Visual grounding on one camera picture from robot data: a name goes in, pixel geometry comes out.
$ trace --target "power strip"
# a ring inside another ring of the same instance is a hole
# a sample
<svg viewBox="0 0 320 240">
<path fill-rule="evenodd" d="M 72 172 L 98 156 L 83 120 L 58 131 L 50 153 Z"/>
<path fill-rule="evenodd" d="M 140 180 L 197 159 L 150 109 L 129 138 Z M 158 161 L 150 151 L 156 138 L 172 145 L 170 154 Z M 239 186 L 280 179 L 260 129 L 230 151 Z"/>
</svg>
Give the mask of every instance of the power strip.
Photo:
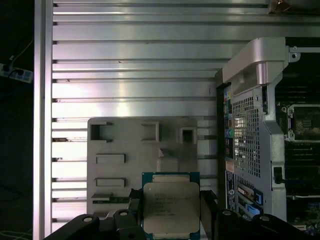
<svg viewBox="0 0 320 240">
<path fill-rule="evenodd" d="M 1 77 L 8 78 L 9 74 L 13 70 L 23 70 L 23 74 L 18 75 L 16 72 L 13 72 L 10 75 L 10 79 L 18 80 L 18 81 L 28 83 L 28 84 L 32 83 L 32 80 L 34 79 L 34 73 L 32 71 L 25 70 L 25 69 L 18 68 L 18 67 L 14 67 L 14 68 L 10 69 L 10 71 L 4 71 L 4 64 L 0 63 L 0 76 Z"/>
</svg>

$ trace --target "dark background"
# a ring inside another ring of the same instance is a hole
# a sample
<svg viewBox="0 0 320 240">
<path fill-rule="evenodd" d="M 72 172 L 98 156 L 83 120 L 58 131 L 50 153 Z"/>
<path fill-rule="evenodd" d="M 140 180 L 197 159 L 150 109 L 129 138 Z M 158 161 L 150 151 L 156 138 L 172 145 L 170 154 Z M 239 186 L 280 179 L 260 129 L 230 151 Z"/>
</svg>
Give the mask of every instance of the dark background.
<svg viewBox="0 0 320 240">
<path fill-rule="evenodd" d="M 34 0 L 0 0 L 0 29 L 0 63 L 5 64 L 22 39 L 25 41 L 19 52 L 32 39 Z M 34 70 L 33 44 L 14 66 Z M 0 231 L 26 232 L 32 228 L 34 99 L 33 83 L 25 85 L 0 76 Z M 8 93 L 15 94 L 5 98 Z M 3 186 L 23 196 L 16 199 L 19 195 Z"/>
</svg>

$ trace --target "aluminum extrusion wall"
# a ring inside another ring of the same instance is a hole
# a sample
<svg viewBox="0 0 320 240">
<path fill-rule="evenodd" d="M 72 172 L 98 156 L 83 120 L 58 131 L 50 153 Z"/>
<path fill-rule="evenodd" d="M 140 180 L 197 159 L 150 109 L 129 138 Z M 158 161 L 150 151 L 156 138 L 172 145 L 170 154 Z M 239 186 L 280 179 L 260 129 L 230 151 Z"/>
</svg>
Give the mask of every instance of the aluminum extrusion wall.
<svg viewBox="0 0 320 240">
<path fill-rule="evenodd" d="M 197 118 L 200 185 L 217 192 L 216 71 L 258 37 L 320 37 L 319 17 L 267 0 L 35 1 L 34 240 L 86 212 L 89 118 Z"/>
</svg>

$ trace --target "metal mesh grille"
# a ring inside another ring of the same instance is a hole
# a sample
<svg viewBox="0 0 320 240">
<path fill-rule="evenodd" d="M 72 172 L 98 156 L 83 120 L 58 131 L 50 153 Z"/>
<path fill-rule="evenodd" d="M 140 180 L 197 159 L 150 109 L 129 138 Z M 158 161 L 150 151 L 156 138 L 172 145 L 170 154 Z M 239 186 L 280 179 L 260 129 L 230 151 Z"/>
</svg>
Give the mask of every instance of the metal mesh grille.
<svg viewBox="0 0 320 240">
<path fill-rule="evenodd" d="M 234 125 L 234 164 L 260 178 L 259 110 L 254 98 L 232 104 Z"/>
<path fill-rule="evenodd" d="M 243 178 L 240 177 L 240 176 L 237 176 L 237 180 L 238 180 L 239 183 L 247 186 L 247 187 L 250 188 L 250 189 L 254 189 L 254 188 L 255 188 L 255 186 L 254 186 L 251 182 L 243 179 Z"/>
</svg>

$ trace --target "rectangular cutout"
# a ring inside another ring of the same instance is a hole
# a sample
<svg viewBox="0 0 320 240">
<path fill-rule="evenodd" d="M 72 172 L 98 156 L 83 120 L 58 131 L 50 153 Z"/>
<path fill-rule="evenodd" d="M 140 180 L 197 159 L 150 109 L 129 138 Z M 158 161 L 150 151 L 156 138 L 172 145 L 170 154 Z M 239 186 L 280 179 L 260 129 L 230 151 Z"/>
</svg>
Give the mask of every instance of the rectangular cutout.
<svg viewBox="0 0 320 240">
<path fill-rule="evenodd" d="M 195 127 L 183 127 L 179 131 L 179 142 L 181 144 L 196 144 L 197 131 Z"/>
<path fill-rule="evenodd" d="M 141 126 L 142 126 L 141 141 L 146 143 L 159 142 L 159 122 L 157 121 L 145 122 Z"/>
<path fill-rule="evenodd" d="M 125 180 L 122 178 L 97 178 L 97 187 L 124 188 Z"/>
<path fill-rule="evenodd" d="M 97 164 L 121 165 L 126 162 L 125 154 L 97 154 Z"/>
<path fill-rule="evenodd" d="M 105 124 L 92 124 L 90 126 L 90 140 L 106 141 L 107 143 L 111 143 L 114 135 L 112 126 L 112 122 L 106 122 Z"/>
</svg>

